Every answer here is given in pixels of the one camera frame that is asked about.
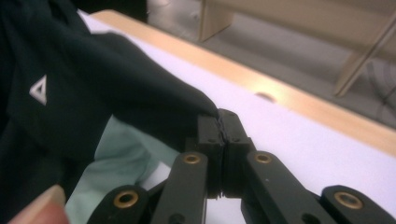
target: white table surface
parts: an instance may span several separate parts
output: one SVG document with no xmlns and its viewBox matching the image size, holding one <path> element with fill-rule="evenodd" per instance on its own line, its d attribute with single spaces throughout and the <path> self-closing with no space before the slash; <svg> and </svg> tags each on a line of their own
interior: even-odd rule
<svg viewBox="0 0 396 224">
<path fill-rule="evenodd" d="M 122 34 L 82 17 L 93 33 Z M 144 40 L 127 37 L 176 77 L 203 91 L 218 108 L 235 112 L 256 148 L 277 155 L 307 189 L 320 195 L 326 187 L 344 185 L 364 193 L 396 217 L 395 158 L 257 97 Z M 240 200 L 208 200 L 206 223 L 244 223 L 239 206 Z"/>
</svg>

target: light green cloth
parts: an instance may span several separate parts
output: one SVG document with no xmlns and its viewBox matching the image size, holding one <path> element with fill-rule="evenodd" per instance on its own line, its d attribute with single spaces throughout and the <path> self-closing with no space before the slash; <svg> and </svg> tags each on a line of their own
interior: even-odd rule
<svg viewBox="0 0 396 224">
<path fill-rule="evenodd" d="M 150 135 L 111 117 L 96 149 L 66 204 L 70 223 L 87 223 L 106 194 L 146 179 L 162 161 L 172 166 L 177 152 Z"/>
</svg>

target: wooden panel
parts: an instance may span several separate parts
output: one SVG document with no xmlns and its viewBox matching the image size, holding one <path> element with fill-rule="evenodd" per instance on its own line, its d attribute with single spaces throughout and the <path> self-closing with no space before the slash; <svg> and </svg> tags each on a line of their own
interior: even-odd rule
<svg viewBox="0 0 396 224">
<path fill-rule="evenodd" d="M 372 43 L 396 9 L 393 0 L 206 0 L 335 44 Z"/>
<path fill-rule="evenodd" d="M 382 30 L 378 34 L 375 34 L 376 38 L 373 42 L 368 43 L 366 47 L 355 50 L 344 63 L 344 67 L 334 88 L 335 95 L 343 96 L 347 93 L 361 74 L 361 70 L 365 68 L 365 65 L 389 42 L 395 29 L 396 11 L 389 18 L 389 22 L 382 27 Z"/>
<path fill-rule="evenodd" d="M 395 62 L 396 60 L 396 32 L 393 31 L 392 36 L 388 40 L 388 42 L 382 46 L 379 50 L 376 57 L 383 59 L 385 61 Z"/>
<path fill-rule="evenodd" d="M 212 35 L 231 25 L 233 12 L 227 7 L 202 0 L 199 40 L 207 40 Z"/>
</svg>

